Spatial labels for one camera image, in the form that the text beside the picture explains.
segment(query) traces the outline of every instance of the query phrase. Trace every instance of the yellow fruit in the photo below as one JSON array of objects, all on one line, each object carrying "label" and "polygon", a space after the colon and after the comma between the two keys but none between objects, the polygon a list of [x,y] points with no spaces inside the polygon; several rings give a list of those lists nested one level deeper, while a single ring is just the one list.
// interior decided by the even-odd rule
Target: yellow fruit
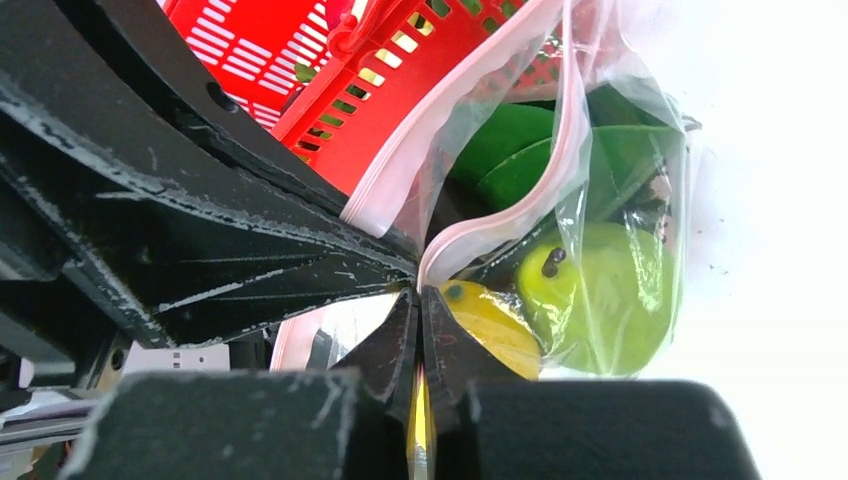
[{"label": "yellow fruit", "polygon": [[539,344],[514,308],[472,282],[451,280],[442,295],[456,321],[495,358],[524,378],[539,378]]}]

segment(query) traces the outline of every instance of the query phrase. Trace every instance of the red basket handle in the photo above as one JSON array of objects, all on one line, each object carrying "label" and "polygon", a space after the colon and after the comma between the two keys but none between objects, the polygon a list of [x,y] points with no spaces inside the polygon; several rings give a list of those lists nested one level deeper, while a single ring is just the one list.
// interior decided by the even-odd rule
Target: red basket handle
[{"label": "red basket handle", "polygon": [[330,32],[327,48],[334,57],[349,55],[358,50],[368,40],[368,35],[386,15],[394,0],[370,0],[358,21],[350,13],[342,15],[339,26]]}]

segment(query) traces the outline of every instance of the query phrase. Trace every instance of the green plastic object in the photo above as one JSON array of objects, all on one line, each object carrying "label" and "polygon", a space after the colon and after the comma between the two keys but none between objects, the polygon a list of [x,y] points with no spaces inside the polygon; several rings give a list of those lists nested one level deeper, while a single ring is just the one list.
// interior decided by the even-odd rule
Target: green plastic object
[{"label": "green plastic object", "polygon": [[550,139],[553,130],[554,112],[527,105],[500,105],[459,154],[450,177],[474,188],[504,159]]},{"label": "green plastic object", "polygon": [[[642,370],[673,327],[674,261],[650,233],[587,223],[577,261],[548,237],[516,275],[527,321],[557,363],[598,375]],[[562,260],[551,264],[552,253]]]},{"label": "green plastic object", "polygon": [[[670,127],[623,125],[592,129],[586,220],[605,221],[662,166],[679,156],[683,135]],[[480,180],[476,192],[496,211],[524,198],[550,160],[551,139],[507,157]]]}]

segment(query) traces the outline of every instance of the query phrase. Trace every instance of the white background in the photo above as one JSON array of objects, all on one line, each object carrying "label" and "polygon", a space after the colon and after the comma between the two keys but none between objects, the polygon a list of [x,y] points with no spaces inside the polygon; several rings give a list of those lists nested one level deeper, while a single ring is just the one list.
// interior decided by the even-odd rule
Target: white background
[{"label": "white background", "polygon": [[646,53],[706,128],[687,299],[646,377],[713,386],[765,479],[848,479],[844,2],[667,0]]}]

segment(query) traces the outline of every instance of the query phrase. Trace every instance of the red plastic basket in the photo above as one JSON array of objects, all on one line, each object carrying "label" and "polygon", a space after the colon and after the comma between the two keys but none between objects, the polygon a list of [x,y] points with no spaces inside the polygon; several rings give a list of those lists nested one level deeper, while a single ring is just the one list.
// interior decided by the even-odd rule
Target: red plastic basket
[{"label": "red plastic basket", "polygon": [[[228,94],[350,195],[406,115],[526,0],[370,0],[361,22],[347,16],[332,33],[324,2],[171,0],[165,11]],[[553,60],[516,85],[555,81]],[[280,118],[301,86],[295,63],[320,71]]]},{"label": "red plastic basket", "polygon": [[221,87],[267,129],[301,87],[295,64],[327,63],[324,0],[170,0],[163,8]]}]

